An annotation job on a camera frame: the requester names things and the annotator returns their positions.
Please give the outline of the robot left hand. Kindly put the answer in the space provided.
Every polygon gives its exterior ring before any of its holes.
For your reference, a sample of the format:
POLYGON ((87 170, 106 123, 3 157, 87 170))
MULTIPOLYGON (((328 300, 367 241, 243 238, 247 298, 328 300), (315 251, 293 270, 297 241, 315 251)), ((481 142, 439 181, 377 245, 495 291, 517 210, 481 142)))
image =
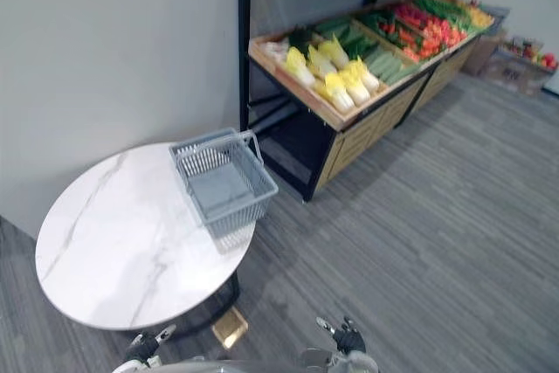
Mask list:
POLYGON ((176 324, 171 324, 156 335, 141 332, 128 346, 124 361, 137 361, 147 364, 148 360, 155 355, 155 352, 173 335, 175 330, 176 324))

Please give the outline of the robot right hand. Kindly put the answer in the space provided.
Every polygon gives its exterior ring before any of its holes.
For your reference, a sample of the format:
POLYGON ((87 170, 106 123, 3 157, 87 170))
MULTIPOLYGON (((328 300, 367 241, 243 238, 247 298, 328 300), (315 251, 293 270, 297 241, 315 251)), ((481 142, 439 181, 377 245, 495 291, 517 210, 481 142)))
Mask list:
POLYGON ((339 328, 334 328, 330 322, 320 316, 317 316, 315 321, 320 328, 330 334, 335 341, 337 349, 343 354, 348 355, 353 351, 366 352, 366 344, 362 334, 349 316, 343 316, 343 321, 339 328))

